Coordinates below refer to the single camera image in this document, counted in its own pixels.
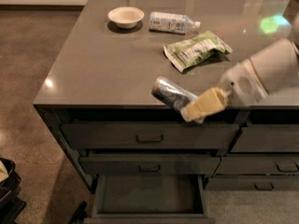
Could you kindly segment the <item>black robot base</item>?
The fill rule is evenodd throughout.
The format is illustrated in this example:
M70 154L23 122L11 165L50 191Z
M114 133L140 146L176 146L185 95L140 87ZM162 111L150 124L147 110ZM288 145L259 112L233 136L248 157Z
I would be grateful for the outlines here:
M26 202L18 197L21 178L16 173L14 161L0 158L0 224L17 224L15 219L26 206Z

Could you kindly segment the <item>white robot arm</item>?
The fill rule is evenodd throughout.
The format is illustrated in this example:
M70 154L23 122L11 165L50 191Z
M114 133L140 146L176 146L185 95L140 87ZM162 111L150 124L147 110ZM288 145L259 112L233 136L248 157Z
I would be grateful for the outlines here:
M249 107L298 78L299 14L291 38L282 38L228 69L217 87L202 93L180 110L185 121L202 122L227 106Z

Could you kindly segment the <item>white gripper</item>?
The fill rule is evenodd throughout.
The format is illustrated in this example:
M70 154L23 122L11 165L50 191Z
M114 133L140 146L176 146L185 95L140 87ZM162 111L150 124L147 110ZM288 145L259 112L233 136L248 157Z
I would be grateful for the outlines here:
M202 93L180 110L185 121L204 120L223 111L226 106L251 106L268 96L250 59L237 63L221 76L220 87Z

